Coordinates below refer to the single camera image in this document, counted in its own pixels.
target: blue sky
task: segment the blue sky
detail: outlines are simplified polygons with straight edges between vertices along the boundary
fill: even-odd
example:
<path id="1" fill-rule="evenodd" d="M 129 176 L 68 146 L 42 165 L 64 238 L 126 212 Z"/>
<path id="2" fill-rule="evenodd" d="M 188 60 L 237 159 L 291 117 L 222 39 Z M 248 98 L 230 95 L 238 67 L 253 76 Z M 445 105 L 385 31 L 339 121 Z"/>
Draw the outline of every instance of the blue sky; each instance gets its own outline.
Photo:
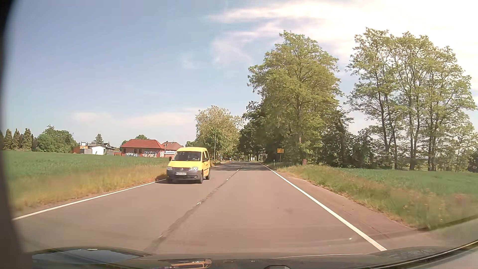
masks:
<path id="1" fill-rule="evenodd" d="M 247 67 L 262 61 L 284 29 L 316 39 L 340 59 L 345 93 L 355 82 L 343 71 L 353 35 L 366 26 L 428 34 L 436 45 L 452 46 L 474 76 L 478 38 L 463 29 L 474 23 L 463 14 L 471 11 L 460 10 L 445 24 L 436 15 L 458 9 L 459 1 L 437 4 L 430 17 L 407 13 L 411 3 L 427 6 L 420 1 L 396 7 L 350 0 L 21 0 L 8 25 L 2 130 L 28 127 L 38 135 L 51 124 L 74 133 L 77 141 L 101 133 L 117 146 L 138 134 L 161 142 L 194 140 L 197 110 L 217 105 L 241 115 L 250 100 L 259 100 L 246 85 Z M 402 11 L 406 19 L 398 22 L 390 10 Z M 478 81 L 473 82 L 476 89 Z M 477 115 L 471 114 L 474 123 Z M 369 124 L 363 115 L 352 116 L 352 131 Z"/>

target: graffiti wall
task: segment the graffiti wall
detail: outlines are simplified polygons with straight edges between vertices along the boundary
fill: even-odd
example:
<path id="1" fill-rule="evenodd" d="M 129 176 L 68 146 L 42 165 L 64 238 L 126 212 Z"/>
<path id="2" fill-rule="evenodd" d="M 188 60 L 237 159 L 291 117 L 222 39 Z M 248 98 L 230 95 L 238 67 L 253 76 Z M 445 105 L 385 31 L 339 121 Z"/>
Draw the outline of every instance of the graffiti wall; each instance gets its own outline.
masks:
<path id="1" fill-rule="evenodd" d="M 135 153 L 134 148 L 127 148 L 126 152 L 123 153 L 124 156 L 129 156 L 129 157 L 152 157 L 152 158 L 157 158 L 157 157 L 164 157 L 164 150 L 157 150 L 157 149 L 150 149 L 150 148 L 136 148 L 138 152 L 141 153 Z"/>

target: van windshield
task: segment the van windshield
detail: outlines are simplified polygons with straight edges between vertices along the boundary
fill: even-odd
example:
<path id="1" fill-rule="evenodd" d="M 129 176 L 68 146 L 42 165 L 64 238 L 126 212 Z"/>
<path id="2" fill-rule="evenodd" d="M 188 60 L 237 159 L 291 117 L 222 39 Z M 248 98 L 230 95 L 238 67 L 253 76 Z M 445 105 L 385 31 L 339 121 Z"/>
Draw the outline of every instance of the van windshield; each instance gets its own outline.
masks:
<path id="1" fill-rule="evenodd" d="M 173 161 L 200 161 L 201 153 L 198 151 L 178 151 Z"/>

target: red tile roof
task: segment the red tile roof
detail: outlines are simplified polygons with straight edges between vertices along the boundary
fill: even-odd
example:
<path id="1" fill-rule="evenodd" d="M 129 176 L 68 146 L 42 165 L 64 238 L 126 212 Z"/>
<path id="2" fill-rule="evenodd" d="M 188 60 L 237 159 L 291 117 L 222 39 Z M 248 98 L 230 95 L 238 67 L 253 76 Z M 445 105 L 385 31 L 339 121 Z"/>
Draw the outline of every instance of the red tile roof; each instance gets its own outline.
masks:
<path id="1" fill-rule="evenodd" d="M 121 147 L 164 148 L 156 139 L 130 139 Z"/>
<path id="2" fill-rule="evenodd" d="M 161 144 L 162 146 L 165 146 L 166 149 L 169 150 L 178 150 L 179 148 L 182 148 L 183 146 L 180 145 L 178 142 L 168 142 L 168 145 L 166 146 L 166 142 Z"/>

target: car hood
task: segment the car hood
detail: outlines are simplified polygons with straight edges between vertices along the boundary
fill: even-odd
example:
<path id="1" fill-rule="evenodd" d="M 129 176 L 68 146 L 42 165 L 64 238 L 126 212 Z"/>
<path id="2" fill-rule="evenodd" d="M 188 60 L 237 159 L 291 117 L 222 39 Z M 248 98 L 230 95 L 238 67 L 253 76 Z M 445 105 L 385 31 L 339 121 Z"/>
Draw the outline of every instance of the car hood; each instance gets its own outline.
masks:
<path id="1" fill-rule="evenodd" d="M 169 161 L 168 166 L 181 168 L 201 167 L 201 161 Z"/>
<path id="2" fill-rule="evenodd" d="M 124 269 L 351 269 L 389 265 L 423 258 L 448 247 L 407 247 L 370 254 L 284 255 L 284 253 L 151 254 L 116 247 L 61 247 L 28 253 L 32 268 L 124 268 Z"/>

